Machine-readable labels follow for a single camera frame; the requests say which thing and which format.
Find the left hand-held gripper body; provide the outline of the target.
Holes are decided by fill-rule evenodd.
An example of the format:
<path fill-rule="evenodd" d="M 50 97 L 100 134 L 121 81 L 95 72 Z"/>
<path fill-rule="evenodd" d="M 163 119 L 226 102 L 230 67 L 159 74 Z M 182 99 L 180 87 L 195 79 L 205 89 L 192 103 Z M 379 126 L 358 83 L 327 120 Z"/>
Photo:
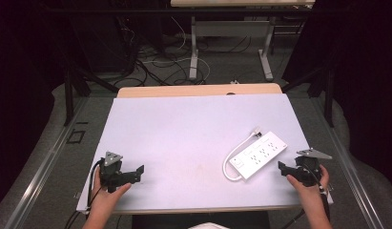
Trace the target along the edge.
<path fill-rule="evenodd" d="M 124 184 L 134 184 L 133 173 L 122 173 L 120 171 L 122 166 L 123 156 L 107 152 L 100 163 L 100 184 L 106 187 L 109 193 L 116 191 L 117 187 Z"/>

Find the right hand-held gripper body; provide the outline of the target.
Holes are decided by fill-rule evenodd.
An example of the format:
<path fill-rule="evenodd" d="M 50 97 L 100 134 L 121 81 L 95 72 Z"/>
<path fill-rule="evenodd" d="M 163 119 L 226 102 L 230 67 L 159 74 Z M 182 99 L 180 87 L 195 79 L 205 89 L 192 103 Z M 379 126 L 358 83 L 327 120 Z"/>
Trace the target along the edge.
<path fill-rule="evenodd" d="M 305 187 L 318 185 L 321 180 L 319 159 L 332 159 L 332 157 L 313 148 L 298 151 L 298 156 L 295 158 L 297 167 L 291 168 L 289 175 Z"/>

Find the person's right hand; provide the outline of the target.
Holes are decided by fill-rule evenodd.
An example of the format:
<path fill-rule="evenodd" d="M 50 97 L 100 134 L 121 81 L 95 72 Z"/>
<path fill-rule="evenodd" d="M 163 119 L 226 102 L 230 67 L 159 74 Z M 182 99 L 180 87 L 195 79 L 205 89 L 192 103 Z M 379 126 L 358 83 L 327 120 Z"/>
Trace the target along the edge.
<path fill-rule="evenodd" d="M 320 172 L 321 187 L 324 191 L 328 191 L 329 174 L 323 165 L 320 165 Z M 318 211 L 323 208 L 320 187 L 318 185 L 306 187 L 291 175 L 288 175 L 286 178 L 298 192 L 300 203 L 305 212 L 308 212 L 309 209 Z"/>

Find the person's left hand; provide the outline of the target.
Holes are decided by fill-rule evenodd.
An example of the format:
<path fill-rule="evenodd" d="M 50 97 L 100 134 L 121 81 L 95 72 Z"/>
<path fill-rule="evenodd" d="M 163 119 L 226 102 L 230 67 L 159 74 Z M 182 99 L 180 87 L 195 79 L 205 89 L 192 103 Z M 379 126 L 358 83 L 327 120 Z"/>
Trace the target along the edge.
<path fill-rule="evenodd" d="M 91 210 L 113 212 L 114 207 L 120 198 L 132 187 L 131 183 L 127 183 L 119 187 L 115 192 L 109 193 L 106 188 L 100 184 L 100 178 L 95 176 L 93 188 L 95 197 L 93 198 Z"/>

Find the white power strip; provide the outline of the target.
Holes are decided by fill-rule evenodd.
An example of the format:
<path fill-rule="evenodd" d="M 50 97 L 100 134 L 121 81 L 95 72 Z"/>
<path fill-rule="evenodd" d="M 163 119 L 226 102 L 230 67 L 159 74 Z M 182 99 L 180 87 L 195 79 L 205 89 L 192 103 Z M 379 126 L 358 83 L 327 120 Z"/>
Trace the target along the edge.
<path fill-rule="evenodd" d="M 248 179 L 287 147 L 277 135 L 268 132 L 232 157 L 229 162 L 243 179 Z"/>

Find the square floor hatch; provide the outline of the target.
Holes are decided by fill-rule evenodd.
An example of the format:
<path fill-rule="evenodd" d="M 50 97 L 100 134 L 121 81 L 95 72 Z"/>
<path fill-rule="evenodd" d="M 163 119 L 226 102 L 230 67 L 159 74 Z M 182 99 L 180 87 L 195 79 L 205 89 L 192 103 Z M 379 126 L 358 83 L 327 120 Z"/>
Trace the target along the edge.
<path fill-rule="evenodd" d="M 86 121 L 78 121 L 72 126 L 71 132 L 67 137 L 67 144 L 80 144 L 83 140 L 89 123 Z"/>

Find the white table mat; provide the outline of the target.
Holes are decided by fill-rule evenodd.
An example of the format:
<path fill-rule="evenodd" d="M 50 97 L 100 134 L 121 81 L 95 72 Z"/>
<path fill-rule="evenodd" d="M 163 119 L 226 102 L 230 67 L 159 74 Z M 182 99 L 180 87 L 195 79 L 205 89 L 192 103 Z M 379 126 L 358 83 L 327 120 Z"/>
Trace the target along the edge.
<path fill-rule="evenodd" d="M 246 181 L 225 177 L 224 158 L 259 129 L 287 147 Z M 122 169 L 145 168 L 118 202 L 118 214 L 284 209 L 298 194 L 279 171 L 308 143 L 285 94 L 117 98 L 95 151 L 121 155 Z"/>

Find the black metal stand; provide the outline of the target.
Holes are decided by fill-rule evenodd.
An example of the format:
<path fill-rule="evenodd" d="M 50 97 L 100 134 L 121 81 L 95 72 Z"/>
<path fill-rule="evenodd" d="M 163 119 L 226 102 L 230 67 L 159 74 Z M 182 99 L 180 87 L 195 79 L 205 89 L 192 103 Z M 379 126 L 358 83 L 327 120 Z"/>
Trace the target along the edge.
<path fill-rule="evenodd" d="M 296 81 L 286 84 L 281 88 L 284 93 L 287 93 L 291 89 L 299 86 L 305 81 L 313 80 L 313 83 L 308 89 L 308 95 L 310 97 L 318 97 L 321 91 L 325 92 L 324 105 L 323 105 L 323 117 L 328 125 L 333 128 L 333 97 L 334 97 L 334 86 L 335 86 L 335 70 L 330 67 L 318 67 L 308 74 L 298 78 Z"/>
<path fill-rule="evenodd" d="M 77 92 L 80 96 L 87 97 L 92 92 L 87 83 L 87 80 L 94 82 L 95 84 L 109 90 L 112 93 L 117 93 L 119 91 L 116 86 L 113 86 L 112 84 L 96 76 L 94 73 L 88 72 L 81 67 L 66 67 L 64 69 L 66 102 L 65 126 L 68 126 L 74 118 L 73 93 Z"/>

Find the person's white clothing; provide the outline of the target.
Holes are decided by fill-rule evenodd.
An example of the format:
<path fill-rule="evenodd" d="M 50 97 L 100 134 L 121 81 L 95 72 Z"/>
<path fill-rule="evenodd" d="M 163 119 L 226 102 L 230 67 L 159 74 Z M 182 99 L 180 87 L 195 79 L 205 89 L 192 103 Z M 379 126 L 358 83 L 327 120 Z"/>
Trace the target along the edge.
<path fill-rule="evenodd" d="M 188 229 L 230 229 L 230 228 L 212 222 L 205 222 L 199 225 L 189 227 Z"/>

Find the white desk with metal legs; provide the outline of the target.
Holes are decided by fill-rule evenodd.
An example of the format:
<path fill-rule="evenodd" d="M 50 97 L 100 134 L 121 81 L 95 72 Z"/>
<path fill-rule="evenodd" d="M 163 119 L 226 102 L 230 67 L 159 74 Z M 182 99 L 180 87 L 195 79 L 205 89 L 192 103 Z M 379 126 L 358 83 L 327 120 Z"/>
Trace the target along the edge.
<path fill-rule="evenodd" d="M 296 7 L 312 7 L 316 0 L 171 0 L 171 5 L 184 10 L 294 10 Z M 200 21 L 196 16 L 191 17 L 191 42 L 192 56 L 190 61 L 189 78 L 197 76 L 198 47 L 196 41 L 201 36 L 213 37 L 261 37 L 264 46 L 258 51 L 258 56 L 263 69 L 263 76 L 267 81 L 274 79 L 267 58 L 276 23 L 275 16 L 266 16 L 265 20 L 217 20 L 216 17 L 207 21 Z"/>

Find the metal floor rail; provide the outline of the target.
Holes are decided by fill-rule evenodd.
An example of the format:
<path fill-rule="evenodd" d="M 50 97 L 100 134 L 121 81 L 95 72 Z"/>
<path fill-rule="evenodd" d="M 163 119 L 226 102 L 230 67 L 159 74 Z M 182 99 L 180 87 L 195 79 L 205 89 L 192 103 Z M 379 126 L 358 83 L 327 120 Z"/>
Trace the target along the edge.
<path fill-rule="evenodd" d="M 349 191 L 359 206 L 368 229 L 385 229 L 381 215 L 376 210 L 375 202 L 370 198 L 368 189 L 364 185 L 364 179 L 361 178 L 359 169 L 355 165 L 356 160 L 348 151 L 350 134 L 341 108 L 333 102 L 330 108 L 331 117 L 327 119 L 325 117 L 324 100 L 319 97 L 312 98 L 311 101 L 320 118 L 321 125 L 331 138 L 343 177 L 348 183 Z"/>
<path fill-rule="evenodd" d="M 66 146 L 78 146 L 79 144 L 67 144 L 68 134 L 72 130 L 72 126 L 78 122 L 78 117 L 81 116 L 88 104 L 88 98 L 79 98 L 74 108 L 74 118 L 68 126 L 64 126 L 54 144 L 46 153 L 43 162 L 38 167 L 34 174 L 32 181 L 29 183 L 26 191 L 21 197 L 20 201 L 15 207 L 15 210 L 10 215 L 10 219 L 6 223 L 4 229 L 23 229 L 26 220 L 35 202 L 42 193 L 47 180 L 49 179 L 58 159 L 63 156 Z"/>

